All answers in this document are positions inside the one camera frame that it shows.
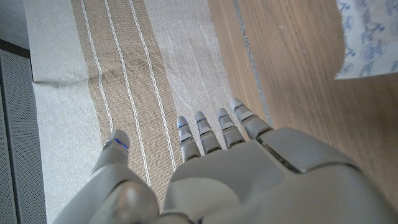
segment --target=wooden table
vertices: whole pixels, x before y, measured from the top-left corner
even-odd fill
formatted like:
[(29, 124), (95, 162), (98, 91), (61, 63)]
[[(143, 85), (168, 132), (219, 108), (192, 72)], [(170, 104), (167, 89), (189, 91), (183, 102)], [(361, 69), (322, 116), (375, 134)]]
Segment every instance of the wooden table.
[(398, 75), (334, 80), (345, 54), (336, 2), (208, 3), (234, 96), (265, 118), (249, 49), (274, 127), (296, 128), (338, 148), (398, 208)]

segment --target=paper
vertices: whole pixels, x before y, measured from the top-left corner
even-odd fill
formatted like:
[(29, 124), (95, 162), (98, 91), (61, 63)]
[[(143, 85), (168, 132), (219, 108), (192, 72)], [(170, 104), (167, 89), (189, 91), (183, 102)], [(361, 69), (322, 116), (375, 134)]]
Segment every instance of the paper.
[(398, 72), (398, 0), (337, 0), (345, 61), (336, 79)]

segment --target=robotic hand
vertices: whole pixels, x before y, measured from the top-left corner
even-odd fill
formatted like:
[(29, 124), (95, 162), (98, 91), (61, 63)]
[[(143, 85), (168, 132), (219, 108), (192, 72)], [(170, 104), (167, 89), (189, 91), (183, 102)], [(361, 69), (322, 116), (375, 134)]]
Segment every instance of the robotic hand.
[(201, 156), (184, 117), (177, 119), (184, 164), (172, 176), (162, 214), (155, 194), (127, 168), (127, 135), (109, 136), (90, 181), (55, 223), (396, 223), (394, 209), (359, 168), (303, 132), (273, 130), (242, 102), (231, 107), (251, 139), (245, 142), (225, 109), (221, 150), (197, 112)]

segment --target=brown stripe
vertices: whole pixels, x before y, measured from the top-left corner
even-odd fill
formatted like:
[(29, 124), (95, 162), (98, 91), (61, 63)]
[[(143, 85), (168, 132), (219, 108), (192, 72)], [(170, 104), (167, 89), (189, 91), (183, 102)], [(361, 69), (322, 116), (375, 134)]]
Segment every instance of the brown stripe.
[[(162, 202), (173, 169), (159, 102), (150, 77), (147, 57), (134, 22), (129, 1), (109, 0), (108, 4), (126, 63), (129, 86), (137, 109), (152, 189)], [(89, 89), (101, 127), (101, 140), (104, 142), (110, 132), (110, 128), (104, 100), (99, 89), (98, 69), (88, 38), (81, 2), (72, 0), (72, 6), (83, 55), (88, 66)], [(95, 50), (103, 71), (103, 88), (109, 103), (114, 128), (122, 129), (129, 135), (131, 140), (129, 167), (146, 181), (136, 121), (127, 94), (121, 59), (109, 23), (105, 2), (102, 0), (86, 0), (85, 7)], [(175, 127), (177, 114), (160, 50), (153, 34), (144, 2), (134, 1), (134, 8), (150, 53), (155, 79), (164, 106), (175, 162), (179, 165), (182, 161), (178, 145), (177, 128)]]

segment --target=perforated surface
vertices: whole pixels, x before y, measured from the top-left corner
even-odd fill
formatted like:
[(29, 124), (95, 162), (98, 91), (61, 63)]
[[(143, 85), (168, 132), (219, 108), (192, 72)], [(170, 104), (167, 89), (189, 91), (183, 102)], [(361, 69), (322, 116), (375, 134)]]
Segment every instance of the perforated surface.
[(29, 59), (0, 50), (8, 142), (21, 223), (46, 223), (42, 163)]
[(3, 223), (17, 223), (1, 97), (0, 92), (0, 217)]

